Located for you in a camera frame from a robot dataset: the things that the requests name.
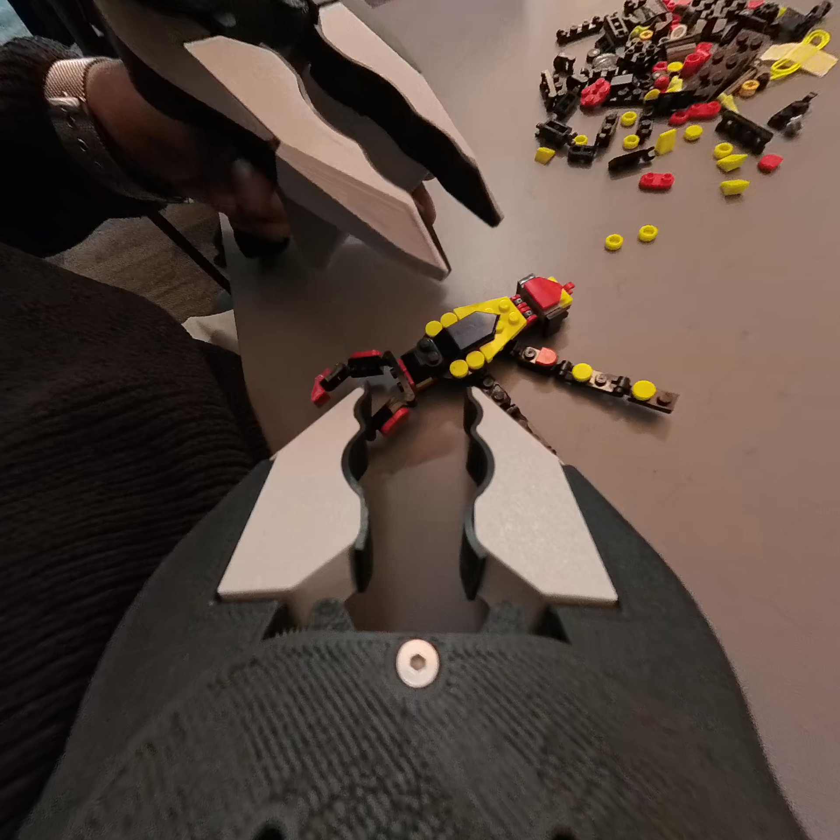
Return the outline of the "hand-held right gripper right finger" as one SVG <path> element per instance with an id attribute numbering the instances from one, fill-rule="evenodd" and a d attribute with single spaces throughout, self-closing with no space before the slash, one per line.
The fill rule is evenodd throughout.
<path id="1" fill-rule="evenodd" d="M 613 609 L 618 594 L 562 460 L 477 387 L 465 393 L 461 584 L 487 607 L 510 604 L 534 628 L 551 606 Z"/>

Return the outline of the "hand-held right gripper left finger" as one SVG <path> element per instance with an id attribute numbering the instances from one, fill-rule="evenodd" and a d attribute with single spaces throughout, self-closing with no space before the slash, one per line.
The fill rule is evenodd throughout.
<path id="1" fill-rule="evenodd" d="M 217 588 L 221 601 L 279 602 L 301 622 L 321 600 L 366 591 L 370 420 L 370 388 L 356 388 L 272 457 Z"/>

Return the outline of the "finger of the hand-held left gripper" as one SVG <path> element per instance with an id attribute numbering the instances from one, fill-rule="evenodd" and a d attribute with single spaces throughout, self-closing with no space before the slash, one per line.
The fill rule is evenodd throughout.
<path id="1" fill-rule="evenodd" d="M 333 100 L 372 121 L 489 226 L 503 218 L 472 150 L 422 71 L 365 2 L 310 2 L 309 72 Z"/>
<path id="2" fill-rule="evenodd" d="M 413 195 L 319 115 L 283 57 L 225 36 L 188 41 L 184 48 L 277 141 L 285 198 L 426 277 L 446 278 L 445 254 Z"/>

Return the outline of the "black yellow red lego model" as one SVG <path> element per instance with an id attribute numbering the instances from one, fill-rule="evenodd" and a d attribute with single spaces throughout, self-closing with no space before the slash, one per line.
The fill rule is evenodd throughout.
<path id="1" fill-rule="evenodd" d="M 389 396 L 364 426 L 367 439 L 373 441 L 378 436 L 393 435 L 426 389 L 440 382 L 473 385 L 553 451 L 491 373 L 491 364 L 504 358 L 554 382 L 598 392 L 656 413 L 672 414 L 679 399 L 677 392 L 650 380 L 634 380 L 597 370 L 585 362 L 562 359 L 549 346 L 530 342 L 532 338 L 550 338 L 560 330 L 569 316 L 573 294 L 571 281 L 525 276 L 510 296 L 455 307 L 427 322 L 421 338 L 400 355 L 389 350 L 365 350 L 325 369 L 314 378 L 311 403 L 325 406 L 331 394 L 347 381 L 384 380 Z"/>

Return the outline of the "pile of lego pieces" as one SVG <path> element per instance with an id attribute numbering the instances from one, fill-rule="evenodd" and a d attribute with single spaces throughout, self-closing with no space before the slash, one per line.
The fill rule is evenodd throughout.
<path id="1" fill-rule="evenodd" d="M 623 2 L 559 28 L 539 77 L 543 120 L 534 161 L 575 170 L 604 163 L 645 195 L 676 186 L 672 156 L 705 144 L 721 200 L 736 204 L 756 175 L 784 163 L 818 96 L 778 89 L 823 81 L 838 67 L 834 2 Z"/>

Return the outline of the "person's left forearm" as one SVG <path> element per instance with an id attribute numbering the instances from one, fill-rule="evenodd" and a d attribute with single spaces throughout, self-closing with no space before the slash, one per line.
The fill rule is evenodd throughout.
<path id="1" fill-rule="evenodd" d="M 1 239 L 31 255 L 54 256 L 92 231 L 89 183 L 69 158 L 49 116 L 49 69 L 70 52 L 38 37 L 1 48 Z"/>

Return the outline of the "person's left hand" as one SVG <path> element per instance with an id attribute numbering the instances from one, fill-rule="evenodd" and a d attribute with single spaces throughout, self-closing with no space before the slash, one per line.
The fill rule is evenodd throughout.
<path id="1" fill-rule="evenodd" d="M 224 138 L 173 119 L 144 100 L 119 60 L 94 64 L 87 106 L 103 137 L 128 168 L 165 196 L 190 198 L 263 240 L 291 235 L 275 178 L 257 170 Z"/>

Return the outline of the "silver wrist watch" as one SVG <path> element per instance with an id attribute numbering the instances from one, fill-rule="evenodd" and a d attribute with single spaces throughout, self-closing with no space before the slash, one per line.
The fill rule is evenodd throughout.
<path id="1" fill-rule="evenodd" d="M 123 168 L 88 106 L 88 77 L 105 62 L 101 57 L 54 62 L 43 87 L 49 118 L 65 152 L 93 181 L 121 196 L 147 201 L 148 193 Z"/>

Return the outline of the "beige trousers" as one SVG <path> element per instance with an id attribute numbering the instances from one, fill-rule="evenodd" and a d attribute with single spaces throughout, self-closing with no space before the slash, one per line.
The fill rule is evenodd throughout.
<path id="1" fill-rule="evenodd" d="M 182 326 L 195 340 L 204 341 L 235 354 L 240 354 L 233 310 L 202 317 L 190 317 L 183 322 Z"/>

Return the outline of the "black knitted sweater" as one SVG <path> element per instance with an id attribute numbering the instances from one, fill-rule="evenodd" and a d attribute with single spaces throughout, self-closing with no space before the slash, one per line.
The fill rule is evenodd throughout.
<path id="1" fill-rule="evenodd" d="M 266 442 L 238 355 L 2 246 L 1 832 L 63 753 L 114 628 Z"/>

